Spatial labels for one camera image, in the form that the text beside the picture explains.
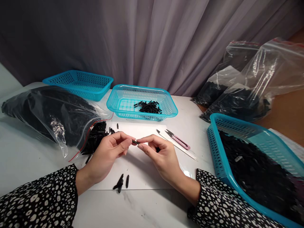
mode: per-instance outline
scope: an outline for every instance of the curtain fold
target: curtain fold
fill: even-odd
[[[27,85],[77,69],[192,96],[232,40],[288,39],[300,0],[0,2],[0,62]]]

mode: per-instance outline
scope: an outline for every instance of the white table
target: white table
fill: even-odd
[[[110,91],[99,102],[106,109]],[[209,141],[208,123],[201,120],[201,110],[189,97],[172,96],[179,111],[174,118],[163,121],[170,131],[187,142],[196,156],[198,167],[215,174]],[[113,121],[149,123],[153,121],[119,118]],[[25,142],[37,135],[29,135],[28,128],[11,118],[0,119],[0,195],[14,188],[54,172],[68,163],[63,160],[60,149],[54,148],[45,139],[45,146],[25,146]],[[18,142],[14,134],[18,132]],[[124,190],[120,194],[112,190],[89,190],[78,199],[77,213],[73,226],[77,227],[197,227],[187,219],[186,210],[190,203],[176,190]]]

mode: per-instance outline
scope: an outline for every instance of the blue plastic basket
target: blue plastic basket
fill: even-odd
[[[52,86],[60,86],[82,98],[100,101],[110,89],[113,78],[83,71],[69,70],[46,78],[42,82]]]
[[[246,142],[253,143],[293,176],[299,178],[304,176],[304,164],[301,160],[278,136],[264,127],[219,113],[212,114],[210,116],[210,120],[211,124],[207,132],[216,176],[221,181],[234,188],[244,200],[262,214],[286,227],[302,227],[301,225],[255,202],[240,188],[230,169],[230,165],[219,136],[219,130],[243,139]]]
[[[140,101],[157,101],[162,114],[140,112],[141,107],[134,107]],[[162,121],[175,117],[178,110],[171,95],[163,89],[135,85],[116,85],[107,101],[107,107],[121,118]]]

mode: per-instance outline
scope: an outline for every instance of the black and white patterned sleeve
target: black and white patterned sleeve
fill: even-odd
[[[77,210],[75,165],[24,184],[0,198],[0,227],[71,227]]]
[[[283,227],[256,211],[212,174],[197,169],[196,180],[201,185],[199,199],[196,207],[189,208],[188,218],[200,227]]]

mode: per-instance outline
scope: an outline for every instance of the small scissors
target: small scissors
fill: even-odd
[[[175,134],[173,134],[172,132],[170,132],[168,129],[166,129],[167,131],[165,131],[172,139],[174,139],[174,141],[176,141],[179,145],[181,145],[183,148],[185,148],[186,150],[190,149],[190,146],[186,143],[184,143],[179,137],[177,137]]]

